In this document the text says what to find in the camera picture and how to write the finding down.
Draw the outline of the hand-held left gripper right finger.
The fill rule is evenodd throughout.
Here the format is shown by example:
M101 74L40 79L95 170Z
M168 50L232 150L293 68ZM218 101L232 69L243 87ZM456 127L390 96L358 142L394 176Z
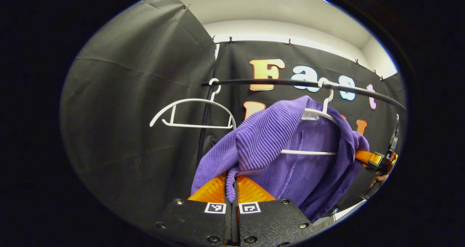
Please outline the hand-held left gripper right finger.
M245 176L235 179L239 247L297 246L318 229L290 199L275 199Z

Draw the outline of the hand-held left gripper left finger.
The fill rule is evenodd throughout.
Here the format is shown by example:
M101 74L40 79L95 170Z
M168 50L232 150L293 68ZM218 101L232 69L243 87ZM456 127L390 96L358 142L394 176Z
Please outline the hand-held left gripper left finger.
M171 199L154 230L176 247L226 247L235 242L233 205L226 197L227 173L207 182L189 198Z

